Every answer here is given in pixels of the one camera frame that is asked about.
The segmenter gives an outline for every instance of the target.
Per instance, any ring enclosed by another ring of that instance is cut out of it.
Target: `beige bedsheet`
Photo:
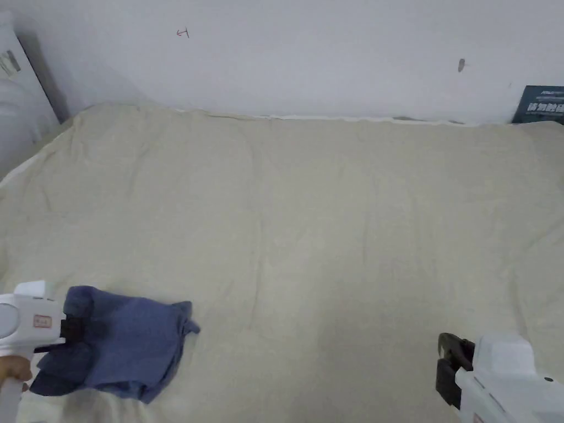
[[[439,332],[518,330],[564,380],[564,130],[102,105],[0,188],[5,291],[194,303],[150,406],[26,394],[21,422],[455,421]]]

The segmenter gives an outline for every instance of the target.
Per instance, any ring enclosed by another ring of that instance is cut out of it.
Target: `poster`
[[[557,121],[564,125],[564,87],[527,85],[512,123]]]

